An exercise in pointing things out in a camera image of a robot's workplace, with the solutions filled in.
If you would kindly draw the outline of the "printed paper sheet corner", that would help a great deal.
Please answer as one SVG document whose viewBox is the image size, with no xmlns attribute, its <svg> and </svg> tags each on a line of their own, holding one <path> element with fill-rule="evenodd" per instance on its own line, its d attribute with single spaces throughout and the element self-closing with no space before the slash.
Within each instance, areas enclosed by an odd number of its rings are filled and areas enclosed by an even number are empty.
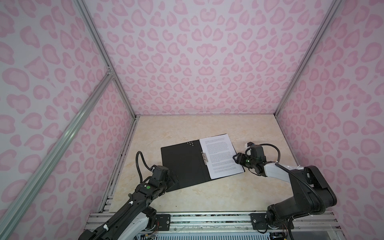
<svg viewBox="0 0 384 240">
<path fill-rule="evenodd" d="M 228 134 L 199 139 L 199 142 L 211 180 L 245 172 L 233 159 L 237 153 Z"/>
</svg>

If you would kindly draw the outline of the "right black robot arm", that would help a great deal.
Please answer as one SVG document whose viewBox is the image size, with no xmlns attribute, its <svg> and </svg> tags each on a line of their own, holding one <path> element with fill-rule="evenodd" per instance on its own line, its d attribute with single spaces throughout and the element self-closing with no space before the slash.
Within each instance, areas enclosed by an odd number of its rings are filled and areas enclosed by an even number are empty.
<svg viewBox="0 0 384 240">
<path fill-rule="evenodd" d="M 266 224 L 270 228 L 286 226 L 294 219 L 321 215 L 337 204 L 337 197 L 316 166 L 290 167 L 281 164 L 281 151 L 272 144 L 247 143 L 244 153 L 233 156 L 236 164 L 254 170 L 259 177 L 282 180 L 291 185 L 293 196 L 266 211 Z"/>
</svg>

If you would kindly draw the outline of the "blue black file folder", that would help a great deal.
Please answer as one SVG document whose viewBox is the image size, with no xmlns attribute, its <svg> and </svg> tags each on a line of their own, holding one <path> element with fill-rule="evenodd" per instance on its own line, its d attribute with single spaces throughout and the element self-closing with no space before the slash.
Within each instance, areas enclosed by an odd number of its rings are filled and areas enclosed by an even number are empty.
<svg viewBox="0 0 384 240">
<path fill-rule="evenodd" d="M 199 140 L 161 148 L 163 166 L 172 170 L 179 180 L 173 191 L 212 181 L 202 152 Z"/>
</svg>

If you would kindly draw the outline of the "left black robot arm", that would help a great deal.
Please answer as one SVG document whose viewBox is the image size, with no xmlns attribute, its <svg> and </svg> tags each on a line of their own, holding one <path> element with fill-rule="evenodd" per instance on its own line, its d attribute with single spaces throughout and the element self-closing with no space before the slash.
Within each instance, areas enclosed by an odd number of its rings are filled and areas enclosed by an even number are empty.
<svg viewBox="0 0 384 240">
<path fill-rule="evenodd" d="M 140 183 L 129 200 L 109 220 L 94 231 L 85 230 L 80 240 L 117 240 L 129 224 L 139 216 L 154 218 L 156 210 L 150 204 L 177 184 L 176 175 L 164 166 L 153 166 L 153 175 Z"/>
</svg>

